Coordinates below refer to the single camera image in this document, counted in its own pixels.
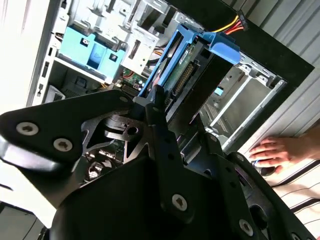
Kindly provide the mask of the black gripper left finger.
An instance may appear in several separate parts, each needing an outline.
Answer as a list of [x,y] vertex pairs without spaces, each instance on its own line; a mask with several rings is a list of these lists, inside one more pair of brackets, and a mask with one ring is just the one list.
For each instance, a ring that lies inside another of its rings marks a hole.
[[[0,158],[55,205],[59,194],[76,187],[72,177],[82,155],[124,141],[124,166],[154,163],[160,207],[187,224],[193,208],[178,179],[184,166],[164,106],[164,89],[156,85],[151,99],[130,99],[112,89],[9,111],[0,117]],[[185,207],[174,203],[174,196]]]

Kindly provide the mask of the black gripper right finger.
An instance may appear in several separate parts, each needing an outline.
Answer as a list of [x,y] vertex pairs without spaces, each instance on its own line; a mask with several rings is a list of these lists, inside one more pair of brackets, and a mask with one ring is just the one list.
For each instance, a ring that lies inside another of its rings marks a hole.
[[241,153],[225,154],[199,125],[199,170],[221,190],[232,240],[311,240],[310,231]]

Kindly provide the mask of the person's hand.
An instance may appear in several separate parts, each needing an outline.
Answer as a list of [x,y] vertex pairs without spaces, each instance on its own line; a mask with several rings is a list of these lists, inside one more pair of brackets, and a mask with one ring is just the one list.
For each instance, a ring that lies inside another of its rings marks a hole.
[[249,159],[258,168],[274,168],[274,173],[282,172],[295,157],[297,140],[291,137],[269,137],[249,151]]

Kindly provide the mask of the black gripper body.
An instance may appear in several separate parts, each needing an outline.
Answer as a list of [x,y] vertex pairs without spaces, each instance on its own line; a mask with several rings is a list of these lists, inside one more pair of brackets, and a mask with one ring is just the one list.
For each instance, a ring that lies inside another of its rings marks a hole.
[[155,164],[127,163],[71,193],[54,216],[52,240],[235,240],[218,185],[184,169],[189,204],[185,224],[161,208]]

